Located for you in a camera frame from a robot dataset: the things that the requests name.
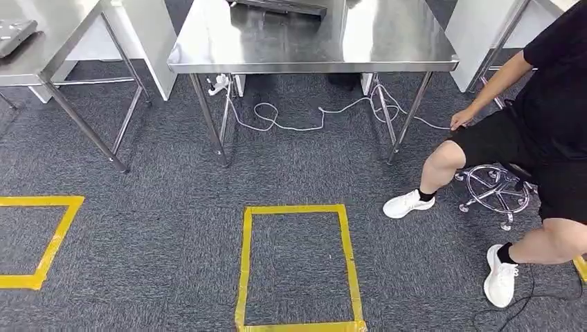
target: black sock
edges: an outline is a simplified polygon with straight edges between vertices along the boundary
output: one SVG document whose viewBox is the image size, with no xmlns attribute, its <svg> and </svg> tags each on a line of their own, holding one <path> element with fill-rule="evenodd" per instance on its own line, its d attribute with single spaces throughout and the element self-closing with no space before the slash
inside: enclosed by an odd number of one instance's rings
<svg viewBox="0 0 587 332">
<path fill-rule="evenodd" d="M 422 202 L 432 201 L 432 199 L 434 198 L 434 196 L 436 196 L 436 192 L 433 192 L 432 194 L 425 194 L 420 189 L 418 189 L 418 194 L 420 194 L 420 200 Z"/>
<path fill-rule="evenodd" d="M 511 247 L 511 246 L 512 246 L 512 242 L 508 242 L 508 243 L 504 244 L 501 248 L 499 248 L 499 250 L 497 250 L 497 258 L 499 258 L 499 260 L 502 263 L 517 264 L 509 256 L 509 247 Z"/>
</svg>

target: black shorts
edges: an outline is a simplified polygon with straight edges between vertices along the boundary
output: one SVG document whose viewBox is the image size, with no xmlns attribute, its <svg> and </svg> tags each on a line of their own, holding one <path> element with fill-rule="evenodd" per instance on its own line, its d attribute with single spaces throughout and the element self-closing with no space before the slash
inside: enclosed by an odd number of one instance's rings
<svg viewBox="0 0 587 332">
<path fill-rule="evenodd" d="M 523 135 L 510 109 L 498 111 L 448 138 L 467 158 L 465 167 L 514 163 L 532 173 L 542 203 L 540 217 L 564 218 L 587 225 L 587 162 L 547 163 Z"/>
</svg>

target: knee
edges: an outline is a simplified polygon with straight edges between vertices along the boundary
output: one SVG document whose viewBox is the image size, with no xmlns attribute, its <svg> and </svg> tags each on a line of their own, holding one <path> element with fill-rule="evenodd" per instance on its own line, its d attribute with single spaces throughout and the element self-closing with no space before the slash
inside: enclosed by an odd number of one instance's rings
<svg viewBox="0 0 587 332">
<path fill-rule="evenodd" d="M 587 226 L 567 219 L 546 219 L 544 232 L 561 255 L 573 258 L 587 253 Z"/>
<path fill-rule="evenodd" d="M 464 167 L 465 161 L 463 150 L 457 143 L 448 140 L 436 148 L 426 160 L 426 164 L 439 169 L 460 169 Z"/>
</svg>

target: black t-shirt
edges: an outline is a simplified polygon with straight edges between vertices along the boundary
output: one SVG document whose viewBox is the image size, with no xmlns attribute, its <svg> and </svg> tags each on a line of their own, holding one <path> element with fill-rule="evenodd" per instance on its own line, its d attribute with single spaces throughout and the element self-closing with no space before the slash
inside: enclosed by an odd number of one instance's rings
<svg viewBox="0 0 587 332">
<path fill-rule="evenodd" d="M 587 0 L 524 48 L 537 67 L 514 103 L 545 161 L 587 160 Z"/>
</svg>

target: shoelace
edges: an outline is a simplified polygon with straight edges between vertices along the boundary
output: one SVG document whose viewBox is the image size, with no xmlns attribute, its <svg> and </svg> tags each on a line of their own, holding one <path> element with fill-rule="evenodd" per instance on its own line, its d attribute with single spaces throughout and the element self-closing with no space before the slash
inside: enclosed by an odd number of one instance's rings
<svg viewBox="0 0 587 332">
<path fill-rule="evenodd" d="M 407 208 L 414 208 L 416 204 L 419 202 L 419 194 L 418 191 L 414 191 L 408 194 L 408 197 L 404 199 L 404 206 Z"/>
<path fill-rule="evenodd" d="M 511 264 L 502 264 L 500 267 L 500 271 L 498 274 L 498 281 L 500 284 L 505 283 L 505 276 L 506 275 L 513 275 L 514 277 L 518 277 L 518 268 L 515 265 Z"/>
</svg>

